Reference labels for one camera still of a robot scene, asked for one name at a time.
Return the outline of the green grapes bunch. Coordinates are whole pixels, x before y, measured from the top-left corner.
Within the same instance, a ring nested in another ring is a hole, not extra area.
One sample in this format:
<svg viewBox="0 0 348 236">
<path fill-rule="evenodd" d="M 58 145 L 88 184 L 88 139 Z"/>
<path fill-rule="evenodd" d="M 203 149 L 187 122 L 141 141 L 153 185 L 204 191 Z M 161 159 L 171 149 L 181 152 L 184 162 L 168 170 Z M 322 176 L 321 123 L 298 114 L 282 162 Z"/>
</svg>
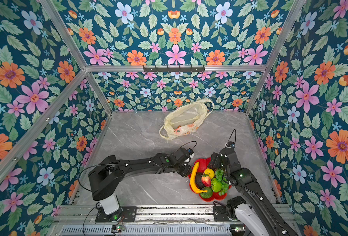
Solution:
<svg viewBox="0 0 348 236">
<path fill-rule="evenodd" d="M 214 178 L 218 179 L 222 183 L 222 185 L 223 185 L 223 189 L 220 192 L 218 192 L 217 194 L 219 196 L 225 195 L 228 192 L 230 185 L 229 185 L 229 183 L 226 180 L 224 171 L 221 170 L 221 169 L 217 169 L 215 171 L 215 177 Z"/>
</svg>

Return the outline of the red flower-shaped plate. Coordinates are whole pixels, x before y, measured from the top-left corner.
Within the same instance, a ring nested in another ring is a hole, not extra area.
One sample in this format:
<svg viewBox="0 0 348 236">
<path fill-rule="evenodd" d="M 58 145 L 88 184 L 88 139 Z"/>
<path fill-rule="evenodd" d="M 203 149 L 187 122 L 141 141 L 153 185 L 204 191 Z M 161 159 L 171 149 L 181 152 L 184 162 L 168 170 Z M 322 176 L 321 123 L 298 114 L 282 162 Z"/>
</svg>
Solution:
<svg viewBox="0 0 348 236">
<path fill-rule="evenodd" d="M 227 183 L 225 173 L 217 167 L 211 167 L 211 158 L 198 159 L 192 167 L 189 187 L 203 201 L 220 201 L 227 197 L 231 186 Z"/>
</svg>

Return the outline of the green bell pepper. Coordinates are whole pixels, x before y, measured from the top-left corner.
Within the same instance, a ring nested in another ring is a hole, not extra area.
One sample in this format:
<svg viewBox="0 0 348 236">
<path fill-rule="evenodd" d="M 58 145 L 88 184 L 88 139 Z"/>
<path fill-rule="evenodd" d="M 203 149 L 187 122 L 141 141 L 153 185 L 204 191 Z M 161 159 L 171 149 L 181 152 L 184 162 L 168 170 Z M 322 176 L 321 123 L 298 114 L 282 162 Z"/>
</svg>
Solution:
<svg viewBox="0 0 348 236">
<path fill-rule="evenodd" d="M 218 193 L 223 189 L 223 185 L 218 179 L 213 178 L 211 180 L 211 189 L 214 193 Z"/>
</svg>

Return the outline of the red apple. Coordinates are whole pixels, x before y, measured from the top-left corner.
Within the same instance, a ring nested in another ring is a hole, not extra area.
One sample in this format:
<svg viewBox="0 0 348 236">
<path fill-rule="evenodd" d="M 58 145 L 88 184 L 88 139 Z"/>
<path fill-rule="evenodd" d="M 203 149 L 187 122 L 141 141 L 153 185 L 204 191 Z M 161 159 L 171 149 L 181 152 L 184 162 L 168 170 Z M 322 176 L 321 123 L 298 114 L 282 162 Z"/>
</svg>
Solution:
<svg viewBox="0 0 348 236">
<path fill-rule="evenodd" d="M 201 177 L 201 182 L 205 187 L 210 187 L 211 186 L 211 177 L 208 174 L 204 174 Z"/>
</svg>

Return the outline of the dark brown avocado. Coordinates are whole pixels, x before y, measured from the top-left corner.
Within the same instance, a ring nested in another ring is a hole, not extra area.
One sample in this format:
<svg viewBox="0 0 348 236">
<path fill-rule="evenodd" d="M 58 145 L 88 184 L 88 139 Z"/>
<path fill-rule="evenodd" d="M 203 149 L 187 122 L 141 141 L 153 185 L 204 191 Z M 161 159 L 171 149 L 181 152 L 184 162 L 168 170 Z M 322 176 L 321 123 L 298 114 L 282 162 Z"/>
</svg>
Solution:
<svg viewBox="0 0 348 236">
<path fill-rule="evenodd" d="M 203 184 L 201 178 L 202 178 L 202 173 L 197 172 L 196 176 L 195 176 L 195 184 L 196 184 L 198 189 L 202 189 L 202 188 L 205 187 L 205 185 Z"/>
</svg>

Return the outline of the yellow banana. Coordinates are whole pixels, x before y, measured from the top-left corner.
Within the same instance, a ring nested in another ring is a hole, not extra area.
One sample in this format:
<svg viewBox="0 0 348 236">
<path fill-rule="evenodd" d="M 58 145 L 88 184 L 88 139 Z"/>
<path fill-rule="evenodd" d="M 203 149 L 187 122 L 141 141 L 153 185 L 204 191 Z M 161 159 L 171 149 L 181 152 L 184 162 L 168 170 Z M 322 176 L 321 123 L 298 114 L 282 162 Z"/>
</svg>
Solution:
<svg viewBox="0 0 348 236">
<path fill-rule="evenodd" d="M 196 194 L 201 194 L 201 193 L 206 193 L 207 192 L 206 190 L 199 189 L 197 187 L 196 183 L 195 183 L 196 174 L 197 174 L 199 165 L 200 164 L 198 162 L 196 162 L 194 164 L 194 167 L 192 169 L 192 173 L 191 173 L 191 176 L 190 176 L 190 187 L 191 187 L 192 191 L 195 192 Z"/>
</svg>

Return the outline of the cream plastic bag orange print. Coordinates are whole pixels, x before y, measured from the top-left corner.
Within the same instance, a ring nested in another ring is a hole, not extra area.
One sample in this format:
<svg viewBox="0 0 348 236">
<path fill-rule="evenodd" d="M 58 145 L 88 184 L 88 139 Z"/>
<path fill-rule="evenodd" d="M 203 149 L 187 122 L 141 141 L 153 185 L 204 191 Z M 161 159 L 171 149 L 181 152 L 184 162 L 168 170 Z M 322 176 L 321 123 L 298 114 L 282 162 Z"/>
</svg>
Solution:
<svg viewBox="0 0 348 236">
<path fill-rule="evenodd" d="M 164 118 L 159 129 L 160 137 L 169 141 L 195 132 L 214 108 L 215 104 L 208 98 L 178 108 Z"/>
</svg>

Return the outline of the green avocado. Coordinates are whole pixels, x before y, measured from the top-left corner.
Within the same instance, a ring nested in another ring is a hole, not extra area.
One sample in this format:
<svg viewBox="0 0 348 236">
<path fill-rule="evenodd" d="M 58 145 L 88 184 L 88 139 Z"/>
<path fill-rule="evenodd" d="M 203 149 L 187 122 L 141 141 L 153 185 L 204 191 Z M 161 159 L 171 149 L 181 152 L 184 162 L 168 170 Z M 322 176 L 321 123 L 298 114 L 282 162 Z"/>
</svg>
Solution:
<svg viewBox="0 0 348 236">
<path fill-rule="evenodd" d="M 200 197 L 202 199 L 210 199 L 210 198 L 212 198 L 212 196 L 213 196 L 213 191 L 212 191 L 211 187 L 204 187 L 201 190 Z"/>
</svg>

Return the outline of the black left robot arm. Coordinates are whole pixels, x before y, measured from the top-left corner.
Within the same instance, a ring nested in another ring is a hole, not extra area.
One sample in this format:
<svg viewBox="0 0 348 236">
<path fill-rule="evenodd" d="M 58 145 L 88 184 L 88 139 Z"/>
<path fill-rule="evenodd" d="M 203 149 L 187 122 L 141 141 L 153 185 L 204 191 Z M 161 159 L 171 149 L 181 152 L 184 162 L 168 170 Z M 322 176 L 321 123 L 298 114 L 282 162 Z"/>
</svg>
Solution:
<svg viewBox="0 0 348 236">
<path fill-rule="evenodd" d="M 115 190 L 124 178 L 166 173 L 187 177 L 192 171 L 189 162 L 193 156 L 193 149 L 184 147 L 170 154 L 158 153 L 153 157 L 136 160 L 122 160 L 110 155 L 88 174 L 92 198 L 100 203 L 101 213 L 112 216 L 121 209 Z"/>
</svg>

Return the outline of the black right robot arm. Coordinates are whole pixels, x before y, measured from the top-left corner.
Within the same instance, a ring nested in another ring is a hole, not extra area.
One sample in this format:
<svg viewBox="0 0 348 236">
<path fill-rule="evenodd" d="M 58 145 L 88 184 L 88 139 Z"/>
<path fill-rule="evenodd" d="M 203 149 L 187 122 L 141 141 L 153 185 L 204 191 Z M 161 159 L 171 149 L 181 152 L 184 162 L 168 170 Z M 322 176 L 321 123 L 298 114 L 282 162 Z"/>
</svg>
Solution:
<svg viewBox="0 0 348 236">
<path fill-rule="evenodd" d="M 244 224 L 244 235 L 298 235 L 267 199 L 253 173 L 241 166 L 234 142 L 227 142 L 218 153 L 213 153 L 209 167 L 222 170 L 221 182 L 235 187 L 240 193 L 229 199 L 224 208 L 229 219 Z"/>
</svg>

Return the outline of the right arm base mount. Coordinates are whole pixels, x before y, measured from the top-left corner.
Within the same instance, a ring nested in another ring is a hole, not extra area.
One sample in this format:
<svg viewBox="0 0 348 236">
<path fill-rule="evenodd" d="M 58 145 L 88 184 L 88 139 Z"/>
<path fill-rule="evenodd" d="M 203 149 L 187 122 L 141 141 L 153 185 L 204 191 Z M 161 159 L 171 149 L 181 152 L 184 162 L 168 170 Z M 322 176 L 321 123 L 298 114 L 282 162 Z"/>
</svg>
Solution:
<svg viewBox="0 0 348 236">
<path fill-rule="evenodd" d="M 235 198 L 227 200 L 226 204 L 223 204 L 218 201 L 213 202 L 213 216 L 214 221 L 216 222 L 222 222 L 222 221 L 237 221 L 237 215 L 235 213 L 235 210 L 238 209 L 238 207 L 242 206 L 243 204 L 246 204 L 246 201 L 241 197 L 237 196 Z"/>
</svg>

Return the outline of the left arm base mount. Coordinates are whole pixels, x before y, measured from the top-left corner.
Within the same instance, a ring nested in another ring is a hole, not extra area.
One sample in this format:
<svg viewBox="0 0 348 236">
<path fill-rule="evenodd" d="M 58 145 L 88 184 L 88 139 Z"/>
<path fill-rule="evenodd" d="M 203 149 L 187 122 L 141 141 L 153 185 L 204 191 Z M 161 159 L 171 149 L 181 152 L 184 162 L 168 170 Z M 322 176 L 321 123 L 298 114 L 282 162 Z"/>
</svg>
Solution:
<svg viewBox="0 0 348 236">
<path fill-rule="evenodd" d="M 116 212 L 106 214 L 103 207 L 99 207 L 95 222 L 97 223 L 118 223 L 134 222 L 137 215 L 137 207 L 120 207 Z"/>
</svg>

